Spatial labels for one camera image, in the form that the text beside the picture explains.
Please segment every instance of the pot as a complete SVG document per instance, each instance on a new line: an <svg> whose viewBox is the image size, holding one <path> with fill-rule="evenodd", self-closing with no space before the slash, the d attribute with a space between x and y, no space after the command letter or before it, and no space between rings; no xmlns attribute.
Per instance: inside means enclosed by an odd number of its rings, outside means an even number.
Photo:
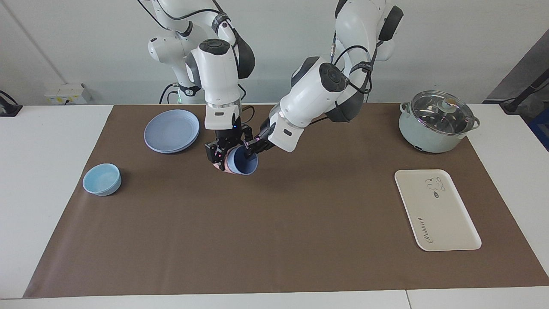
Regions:
<svg viewBox="0 0 549 309"><path fill-rule="evenodd" d="M452 150L467 132L480 126L465 103L437 90L418 93L412 102L400 104L400 111L400 132L414 148L426 152Z"/></svg>

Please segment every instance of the pot handle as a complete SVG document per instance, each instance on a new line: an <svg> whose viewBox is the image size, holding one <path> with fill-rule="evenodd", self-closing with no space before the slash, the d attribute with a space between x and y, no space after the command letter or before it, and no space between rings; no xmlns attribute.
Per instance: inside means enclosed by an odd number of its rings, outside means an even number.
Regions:
<svg viewBox="0 0 549 309"><path fill-rule="evenodd" d="M474 129L480 127L480 120L479 120L477 117L473 117L473 118L475 119L475 122L477 123L477 126L475 126L475 125L473 124L473 127L471 128L471 130L474 130Z"/></svg>
<svg viewBox="0 0 549 309"><path fill-rule="evenodd" d="M403 113L408 113L408 112L406 111L406 109L408 108L408 104L410 104L410 103L400 103L400 104L399 104L400 111L403 112Z"/></svg>

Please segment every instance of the stacked plate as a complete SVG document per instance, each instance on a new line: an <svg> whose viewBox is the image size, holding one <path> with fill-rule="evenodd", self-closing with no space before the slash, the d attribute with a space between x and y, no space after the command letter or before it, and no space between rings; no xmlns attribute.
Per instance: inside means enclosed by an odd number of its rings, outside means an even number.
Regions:
<svg viewBox="0 0 549 309"><path fill-rule="evenodd" d="M191 112L172 109L154 117L145 128L145 144L160 153L185 150L198 137L200 123Z"/></svg>

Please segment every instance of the white cutting board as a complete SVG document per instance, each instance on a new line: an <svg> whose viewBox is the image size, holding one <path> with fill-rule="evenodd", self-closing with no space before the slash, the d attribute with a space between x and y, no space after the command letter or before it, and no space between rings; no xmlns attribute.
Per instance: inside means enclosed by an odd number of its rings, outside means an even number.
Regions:
<svg viewBox="0 0 549 309"><path fill-rule="evenodd" d="M476 250L482 242L450 175L399 170L396 185L417 245L425 251Z"/></svg>

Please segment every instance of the white wall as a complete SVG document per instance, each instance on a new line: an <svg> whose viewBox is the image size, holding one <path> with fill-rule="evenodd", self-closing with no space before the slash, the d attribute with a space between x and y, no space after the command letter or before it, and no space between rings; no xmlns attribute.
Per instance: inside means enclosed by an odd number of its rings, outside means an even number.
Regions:
<svg viewBox="0 0 549 309"><path fill-rule="evenodd" d="M337 0L219 0L252 46L246 102L278 101L307 56L327 57ZM388 62L376 64L371 102L409 101L440 89L480 103L549 28L547 0L395 0L405 19ZM68 82L96 103L155 103L175 80L147 41L164 31L137 1L0 0ZM0 89L41 104L55 71L0 5Z"/></svg>

